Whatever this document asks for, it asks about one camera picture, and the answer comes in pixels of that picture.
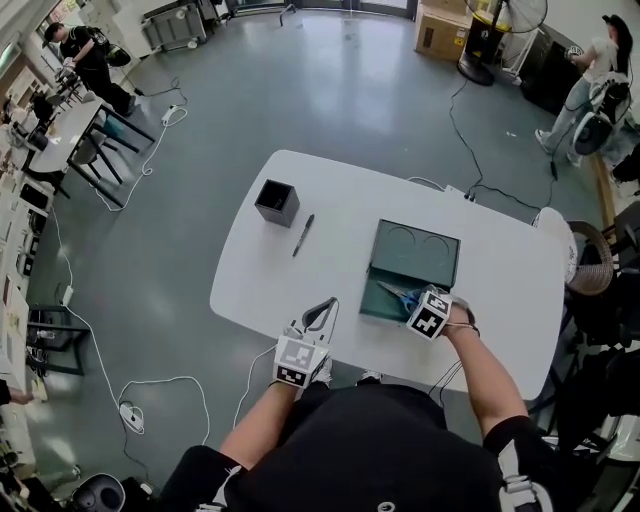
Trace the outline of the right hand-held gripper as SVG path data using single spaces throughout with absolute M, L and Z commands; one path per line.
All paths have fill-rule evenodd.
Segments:
M 406 327 L 426 340 L 435 340 L 450 318 L 451 307 L 449 294 L 429 285 L 421 293 Z

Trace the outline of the blue-handled scissors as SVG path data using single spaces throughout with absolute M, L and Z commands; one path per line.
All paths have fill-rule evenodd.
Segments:
M 404 309 L 408 314 L 413 313 L 413 311 L 419 305 L 421 297 L 424 293 L 424 290 L 422 288 L 409 290 L 399 288 L 383 281 L 378 281 L 377 284 L 390 294 L 394 295 L 402 303 Z

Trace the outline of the dark green box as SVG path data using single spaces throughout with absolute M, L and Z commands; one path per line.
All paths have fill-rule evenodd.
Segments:
M 460 245 L 456 238 L 380 220 L 367 268 L 360 313 L 406 322 L 411 314 L 377 282 L 409 290 L 424 290 L 432 285 L 449 292 L 456 281 Z

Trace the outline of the large black case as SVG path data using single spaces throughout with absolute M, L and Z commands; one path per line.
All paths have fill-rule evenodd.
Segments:
M 579 69 L 565 56 L 574 43 L 543 24 L 519 72 L 523 96 L 552 114 L 559 114 L 572 87 L 580 78 Z

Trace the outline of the brown cardboard box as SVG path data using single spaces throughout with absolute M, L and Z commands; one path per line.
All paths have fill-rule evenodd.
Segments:
M 465 0 L 419 0 L 415 23 L 417 53 L 459 61 L 472 24 Z

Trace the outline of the black marker pen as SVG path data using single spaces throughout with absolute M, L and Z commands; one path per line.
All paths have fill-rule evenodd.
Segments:
M 314 220 L 315 220 L 315 214 L 311 214 L 309 216 L 309 218 L 307 219 L 307 221 L 305 223 L 305 226 L 303 228 L 303 231 L 302 231 L 302 233 L 300 235 L 300 238 L 299 238 L 298 242 L 296 243 L 296 246 L 295 246 L 295 248 L 293 250 L 293 253 L 292 253 L 292 257 L 293 258 L 295 258 L 297 256 L 297 254 L 299 253 L 302 244 L 304 243 L 306 237 L 308 236 L 308 233 L 309 233 L 309 231 L 311 229 L 311 226 L 313 225 Z

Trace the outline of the person's black clothing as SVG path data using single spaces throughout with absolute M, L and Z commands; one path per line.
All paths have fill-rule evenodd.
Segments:
M 277 446 L 254 467 L 196 446 L 185 452 L 156 512 L 501 512 L 499 458 L 569 512 L 555 453 L 530 419 L 496 425 L 481 444 L 446 426 L 425 393 L 402 385 L 310 386 Z

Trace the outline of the white speckled cushion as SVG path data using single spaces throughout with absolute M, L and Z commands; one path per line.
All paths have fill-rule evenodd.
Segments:
M 578 265 L 578 248 L 569 222 L 555 209 L 542 208 L 531 223 L 532 226 L 556 239 L 562 248 L 564 279 L 569 284 L 575 277 Z

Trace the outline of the wicker stool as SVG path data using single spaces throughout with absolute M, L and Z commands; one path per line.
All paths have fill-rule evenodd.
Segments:
M 604 235 L 585 221 L 569 221 L 573 234 L 585 237 L 587 247 L 595 249 L 598 256 L 596 263 L 578 263 L 574 277 L 567 283 L 567 288 L 582 296 L 598 296 L 606 291 L 614 275 L 614 261 L 610 245 Z

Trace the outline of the white round device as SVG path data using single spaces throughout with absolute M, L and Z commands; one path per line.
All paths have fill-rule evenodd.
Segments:
M 600 113 L 587 113 L 578 124 L 573 139 L 573 148 L 580 156 L 598 151 L 613 131 L 609 118 Z

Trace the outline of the black metal rack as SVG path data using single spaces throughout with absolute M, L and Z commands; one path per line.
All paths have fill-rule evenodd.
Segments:
M 83 376 L 80 347 L 89 328 L 62 305 L 33 305 L 27 322 L 26 364 L 38 376 L 49 373 Z M 57 364 L 52 355 L 67 354 L 72 366 Z

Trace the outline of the black and yellow bin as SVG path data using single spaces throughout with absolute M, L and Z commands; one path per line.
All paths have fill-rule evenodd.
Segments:
M 504 31 L 497 23 L 493 27 L 492 16 L 485 12 L 476 12 L 472 16 L 471 28 L 467 38 L 465 52 L 490 62 L 503 38 Z

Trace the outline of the grey round device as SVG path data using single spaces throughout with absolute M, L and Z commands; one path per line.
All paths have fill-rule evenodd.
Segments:
M 125 499 L 120 481 L 112 475 L 99 473 L 73 491 L 71 505 L 76 512 L 121 512 Z

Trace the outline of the black standing fan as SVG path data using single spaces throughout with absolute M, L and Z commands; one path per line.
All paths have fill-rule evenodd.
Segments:
M 546 19 L 549 0 L 465 0 L 472 16 L 485 12 L 492 16 L 493 27 L 497 23 L 505 34 L 526 34 L 538 29 Z M 486 62 L 464 51 L 457 64 L 461 75 L 477 85 L 491 86 L 494 75 Z

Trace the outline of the white side table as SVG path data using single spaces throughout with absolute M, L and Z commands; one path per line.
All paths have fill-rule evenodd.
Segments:
M 52 124 L 54 128 L 53 135 L 47 136 L 49 142 L 46 147 L 43 150 L 33 151 L 33 156 L 27 163 L 26 168 L 40 176 L 50 175 L 70 166 L 102 196 L 118 207 L 123 207 L 124 203 L 121 200 L 73 161 L 73 156 L 77 152 L 79 144 L 83 139 L 88 138 L 94 148 L 97 149 L 98 155 L 112 171 L 112 174 L 116 175 L 115 169 L 111 168 L 111 162 L 106 158 L 102 150 L 97 147 L 92 137 L 95 120 L 100 113 L 104 113 L 107 117 L 113 117 L 150 142 L 156 141 L 150 133 L 131 122 L 128 118 L 116 113 L 101 100 L 94 100 L 92 102 L 78 104 L 59 115 Z

